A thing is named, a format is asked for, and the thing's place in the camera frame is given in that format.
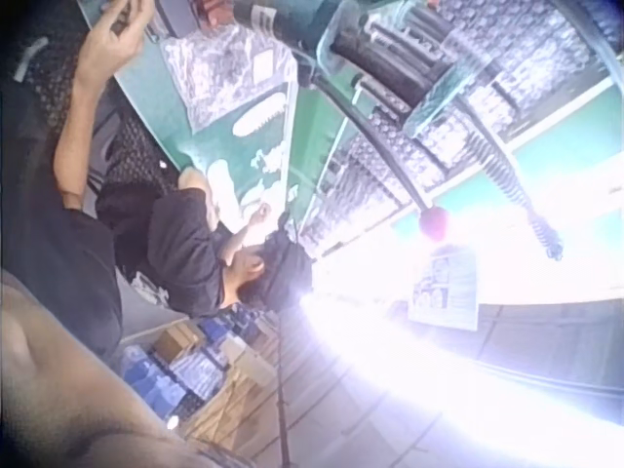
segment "spring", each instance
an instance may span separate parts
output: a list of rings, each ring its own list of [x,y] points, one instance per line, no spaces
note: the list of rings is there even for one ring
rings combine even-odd
[[[487,141],[477,135],[472,135],[467,142],[484,173],[494,182],[514,204],[526,210],[530,224],[539,243],[546,249],[549,258],[557,261],[562,259],[564,246],[559,234],[548,221],[535,212],[527,192],[523,188],[515,168],[506,158],[496,154]]]

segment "man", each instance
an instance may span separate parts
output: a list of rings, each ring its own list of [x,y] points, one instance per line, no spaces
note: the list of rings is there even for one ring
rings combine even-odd
[[[268,205],[232,235],[218,221],[208,181],[193,168],[167,194],[148,181],[107,182],[97,216],[114,233],[117,265],[126,279],[140,290],[143,282],[154,285],[166,305],[191,317],[213,316],[240,302],[278,253],[265,246],[243,248],[270,216]]]
[[[82,206],[99,97],[140,52],[153,15],[153,0],[132,1],[117,35],[111,27],[127,5],[116,1],[87,36],[57,144],[33,95],[16,83],[2,87],[2,266],[102,359],[121,336],[121,299],[112,235]]]
[[[112,236],[81,209],[99,95],[140,51],[153,14],[153,0],[131,1],[116,35],[128,3],[85,41],[53,161],[35,99],[2,87],[3,466],[214,466],[87,349],[105,357],[121,332]]]

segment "cardboard box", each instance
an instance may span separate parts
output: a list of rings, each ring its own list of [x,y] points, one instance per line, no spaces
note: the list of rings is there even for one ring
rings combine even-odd
[[[227,356],[230,366],[238,369],[260,386],[269,385],[277,376],[275,368],[234,333],[226,336],[221,344],[221,351]]]
[[[277,377],[276,369],[249,347],[234,366],[261,387],[269,386]]]
[[[170,327],[160,335],[154,344],[154,350],[167,364],[186,356],[205,340],[202,332],[188,323]]]

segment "black t-shirt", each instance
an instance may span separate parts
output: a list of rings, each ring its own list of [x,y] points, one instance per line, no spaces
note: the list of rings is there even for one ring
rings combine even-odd
[[[2,84],[2,267],[102,359],[122,332],[109,229],[66,210],[57,190],[55,142],[22,86]]]
[[[224,263],[206,215],[202,190],[174,192],[154,204],[147,235],[147,263],[169,305],[193,317],[215,315],[224,298]]]
[[[191,317],[216,315],[223,302],[220,250],[231,233],[206,221],[206,195],[187,189],[161,195],[148,182],[107,184],[97,216],[115,236],[117,266],[129,282],[144,274]]]

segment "plastic bag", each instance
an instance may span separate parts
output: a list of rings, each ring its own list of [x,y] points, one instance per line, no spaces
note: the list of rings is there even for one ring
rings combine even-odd
[[[161,50],[193,134],[296,76],[290,49],[240,25],[167,39]]]

